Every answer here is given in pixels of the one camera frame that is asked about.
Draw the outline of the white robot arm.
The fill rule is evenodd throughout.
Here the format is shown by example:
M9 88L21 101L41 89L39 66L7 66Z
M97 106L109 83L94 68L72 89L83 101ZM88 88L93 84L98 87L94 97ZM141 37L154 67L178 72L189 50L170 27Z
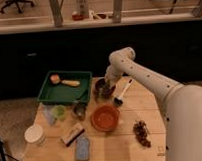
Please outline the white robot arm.
M202 86L184 85L134 62L131 47L112 52L105 80L114 86L123 73L150 90L164 113L165 161L202 161Z

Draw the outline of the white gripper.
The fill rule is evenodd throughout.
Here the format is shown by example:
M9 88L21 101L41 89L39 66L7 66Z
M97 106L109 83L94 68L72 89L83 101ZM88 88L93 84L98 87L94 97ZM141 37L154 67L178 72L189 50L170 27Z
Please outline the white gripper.
M111 88L117 84L121 77L122 71L119 68L113 65L107 67L104 79Z

